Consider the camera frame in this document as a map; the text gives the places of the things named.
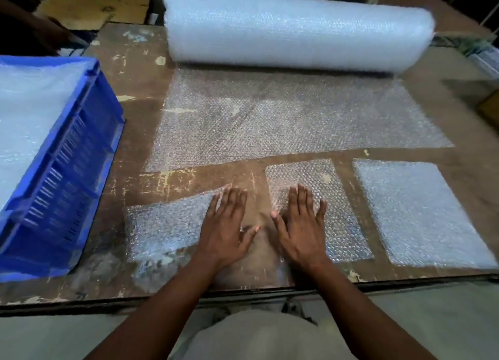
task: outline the worn table surface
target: worn table surface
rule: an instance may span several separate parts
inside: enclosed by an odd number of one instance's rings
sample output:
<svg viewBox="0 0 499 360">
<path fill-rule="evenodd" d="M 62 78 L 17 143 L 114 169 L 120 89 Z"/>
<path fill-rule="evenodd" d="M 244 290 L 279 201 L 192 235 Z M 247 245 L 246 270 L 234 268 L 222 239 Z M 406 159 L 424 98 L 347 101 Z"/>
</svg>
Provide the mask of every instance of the worn table surface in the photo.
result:
<svg viewBox="0 0 499 360">
<path fill-rule="evenodd" d="M 414 268 L 392 265 L 380 241 L 351 160 L 426 161 L 438 165 L 472 223 L 490 249 L 499 254 L 499 137 L 473 110 L 492 86 L 488 77 L 449 48 L 429 48 L 402 75 L 408 91 L 432 121 L 456 145 L 443 149 L 380 149 L 285 155 L 161 173 L 144 172 L 174 63 L 168 56 L 165 29 L 107 24 L 87 54 L 96 56 L 127 118 L 84 254 L 65 277 L 7 282 L 0 285 L 0 305 L 66 305 L 126 300 L 149 295 L 133 277 L 137 265 L 127 262 L 123 206 L 170 202 L 227 183 L 248 188 L 245 222 L 261 224 L 249 254 L 218 275 L 212 290 L 301 287 L 299 278 L 280 261 L 268 212 L 271 200 L 265 167 L 271 164 L 331 159 L 359 219 L 374 259 L 340 263 L 355 281 L 396 281 L 480 275 L 491 270 Z M 184 255 L 193 248 L 186 249 Z M 175 263 L 168 266 L 177 267 Z"/>
</svg>

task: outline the finger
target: finger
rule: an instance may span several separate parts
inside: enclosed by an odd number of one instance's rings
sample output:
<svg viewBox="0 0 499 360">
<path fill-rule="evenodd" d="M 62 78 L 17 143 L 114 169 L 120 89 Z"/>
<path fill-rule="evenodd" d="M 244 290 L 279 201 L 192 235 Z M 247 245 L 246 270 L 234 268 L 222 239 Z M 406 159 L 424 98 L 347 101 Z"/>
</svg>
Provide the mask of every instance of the finger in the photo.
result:
<svg viewBox="0 0 499 360">
<path fill-rule="evenodd" d="M 307 214 L 307 206 L 305 204 L 307 199 L 307 192 L 302 184 L 298 184 L 298 211 L 300 214 Z"/>
<path fill-rule="evenodd" d="M 230 194 L 230 192 L 231 192 L 231 185 L 229 184 L 228 186 L 225 187 L 224 194 L 221 196 L 220 206 L 216 211 L 218 215 L 222 214 L 225 211 L 228 202 L 228 195 Z"/>
<path fill-rule="evenodd" d="M 277 229 L 279 233 L 279 237 L 287 237 L 289 238 L 290 235 L 287 232 L 286 224 L 284 223 L 283 218 L 280 216 L 280 214 L 276 211 L 271 212 L 271 217 L 272 220 L 274 221 L 275 228 Z"/>
<path fill-rule="evenodd" d="M 298 189 L 294 186 L 290 187 L 290 194 L 287 198 L 287 211 L 290 217 L 298 215 Z"/>
<path fill-rule="evenodd" d="M 248 197 L 248 189 L 244 189 L 239 193 L 239 198 L 235 203 L 235 208 L 232 216 L 239 222 L 242 221 L 242 218 L 245 215 L 247 197 Z"/>
<path fill-rule="evenodd" d="M 216 204 L 220 198 L 220 193 L 215 193 L 212 197 L 212 200 L 209 203 L 208 210 L 206 212 L 207 217 L 212 217 L 215 215 Z"/>
<path fill-rule="evenodd" d="M 225 217 L 230 217 L 234 212 L 235 203 L 238 201 L 240 189 L 238 187 L 232 188 L 228 195 L 227 207 L 222 213 Z"/>
<path fill-rule="evenodd" d="M 305 192 L 307 193 L 307 198 L 305 204 L 307 205 L 307 211 L 310 215 L 313 216 L 313 194 L 309 188 L 305 188 Z"/>
<path fill-rule="evenodd" d="M 248 249 L 250 248 L 250 244 L 253 241 L 254 236 L 257 234 L 257 232 L 260 230 L 260 226 L 252 227 L 248 231 L 245 232 L 245 234 L 242 237 L 242 241 L 239 244 L 239 249 L 241 252 L 244 254 L 248 252 Z"/>
<path fill-rule="evenodd" d="M 315 216 L 315 221 L 318 224 L 320 224 L 322 227 L 324 227 L 324 219 L 326 216 L 326 210 L 327 210 L 327 201 L 320 200 L 319 211 L 317 212 L 317 215 Z"/>
</svg>

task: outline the bubble wrap sheet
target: bubble wrap sheet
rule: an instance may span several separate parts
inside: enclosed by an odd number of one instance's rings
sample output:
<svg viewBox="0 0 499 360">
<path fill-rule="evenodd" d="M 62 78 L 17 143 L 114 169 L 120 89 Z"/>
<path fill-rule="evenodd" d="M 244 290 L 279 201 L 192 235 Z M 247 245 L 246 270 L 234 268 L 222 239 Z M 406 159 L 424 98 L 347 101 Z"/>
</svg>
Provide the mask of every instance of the bubble wrap sheet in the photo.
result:
<svg viewBox="0 0 499 360">
<path fill-rule="evenodd" d="M 0 211 L 86 69 L 87 62 L 56 67 L 0 62 Z"/>
<path fill-rule="evenodd" d="M 179 62 L 402 72 L 433 38 L 430 12 L 325 0 L 163 0 Z"/>
<path fill-rule="evenodd" d="M 287 208 L 290 186 L 297 183 L 311 189 L 316 212 L 320 199 L 327 200 L 326 252 L 330 259 L 351 262 L 373 257 L 331 161 L 272 165 L 265 168 L 265 174 L 273 208 L 278 211 Z"/>
<path fill-rule="evenodd" d="M 354 166 L 393 264 L 497 267 L 435 164 L 356 160 Z"/>
<path fill-rule="evenodd" d="M 157 259 L 199 241 L 213 194 L 222 188 L 170 203 L 126 208 L 127 255 L 131 261 Z"/>
<path fill-rule="evenodd" d="M 392 78 L 175 70 L 147 172 L 354 148 L 448 147 Z"/>
</svg>

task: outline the plywood board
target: plywood board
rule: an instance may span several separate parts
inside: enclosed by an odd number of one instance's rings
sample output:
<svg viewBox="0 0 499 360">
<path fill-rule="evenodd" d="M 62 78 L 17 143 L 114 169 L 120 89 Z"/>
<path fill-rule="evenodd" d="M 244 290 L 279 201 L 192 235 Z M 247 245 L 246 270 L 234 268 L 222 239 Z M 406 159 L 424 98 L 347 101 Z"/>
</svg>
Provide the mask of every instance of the plywood board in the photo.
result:
<svg viewBox="0 0 499 360">
<path fill-rule="evenodd" d="M 43 0 L 35 14 L 70 30 L 99 30 L 108 21 L 142 24 L 148 7 L 149 0 Z"/>
</svg>

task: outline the person's arm in background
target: person's arm in background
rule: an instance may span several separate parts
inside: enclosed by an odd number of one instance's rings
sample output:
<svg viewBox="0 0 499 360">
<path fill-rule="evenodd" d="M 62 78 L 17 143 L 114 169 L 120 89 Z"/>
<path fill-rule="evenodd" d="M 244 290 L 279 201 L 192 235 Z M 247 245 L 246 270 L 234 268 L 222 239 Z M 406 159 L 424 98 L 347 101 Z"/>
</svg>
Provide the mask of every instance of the person's arm in background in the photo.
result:
<svg viewBox="0 0 499 360">
<path fill-rule="evenodd" d="M 39 18 L 8 0 L 0 0 L 0 14 L 10 16 L 32 30 L 37 40 L 51 54 L 55 55 L 57 50 L 69 41 L 71 35 L 69 30 L 60 27 L 50 19 Z M 7 34 L 6 37 L 16 35 L 16 33 Z"/>
<path fill-rule="evenodd" d="M 290 188 L 287 226 L 271 212 L 280 242 L 290 259 L 317 284 L 341 335 L 359 360 L 436 360 L 402 327 L 353 285 L 326 255 L 324 217 L 327 202 L 317 215 L 308 188 Z"/>
<path fill-rule="evenodd" d="M 247 191 L 224 190 L 208 207 L 198 249 L 191 261 L 158 293 L 109 334 L 85 360 L 165 360 L 187 319 L 219 270 L 243 257 L 259 227 L 240 241 Z"/>
</svg>

